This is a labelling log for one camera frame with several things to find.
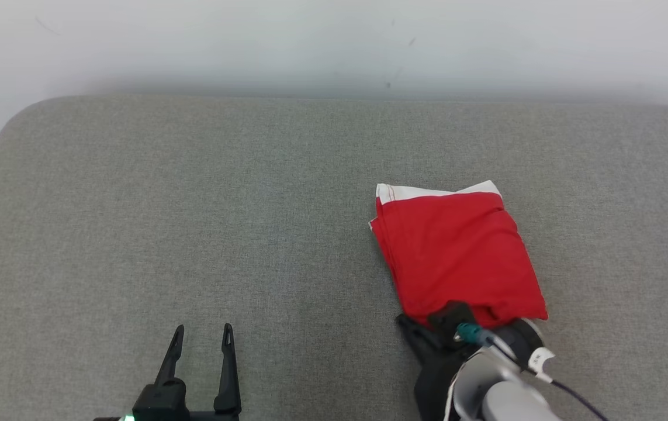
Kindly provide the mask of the red garment with white band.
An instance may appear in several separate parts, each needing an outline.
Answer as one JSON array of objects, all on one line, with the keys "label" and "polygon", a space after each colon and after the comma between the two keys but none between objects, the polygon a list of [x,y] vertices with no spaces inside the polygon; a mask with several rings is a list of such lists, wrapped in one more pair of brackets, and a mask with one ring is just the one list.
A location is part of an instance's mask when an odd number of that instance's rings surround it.
[{"label": "red garment with white band", "polygon": [[380,183],[375,210],[369,227],[408,317],[427,325],[460,301],[483,327],[548,319],[526,245],[493,182],[457,191]]}]

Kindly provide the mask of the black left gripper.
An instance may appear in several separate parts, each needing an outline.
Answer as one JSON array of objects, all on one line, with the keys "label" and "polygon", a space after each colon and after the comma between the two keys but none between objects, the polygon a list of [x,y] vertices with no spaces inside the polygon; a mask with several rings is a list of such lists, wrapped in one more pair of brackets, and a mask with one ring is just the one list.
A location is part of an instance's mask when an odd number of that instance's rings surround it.
[{"label": "black left gripper", "polygon": [[238,421],[242,397],[238,381],[237,352],[233,328],[225,323],[221,351],[223,365],[219,391],[212,411],[191,411],[186,404],[186,384],[175,379],[176,363],[181,359],[185,327],[174,331],[154,384],[142,390],[131,408],[133,421]]}]

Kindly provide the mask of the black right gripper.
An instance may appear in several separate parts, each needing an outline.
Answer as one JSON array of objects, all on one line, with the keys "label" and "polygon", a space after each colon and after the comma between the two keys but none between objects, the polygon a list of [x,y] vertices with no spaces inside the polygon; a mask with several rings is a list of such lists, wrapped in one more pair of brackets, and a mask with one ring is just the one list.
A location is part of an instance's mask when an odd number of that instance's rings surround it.
[{"label": "black right gripper", "polygon": [[449,386],[470,356],[470,346],[441,349],[441,339],[407,315],[398,315],[396,322],[402,336],[420,363],[416,380],[416,405],[421,421],[455,421],[449,404]]}]

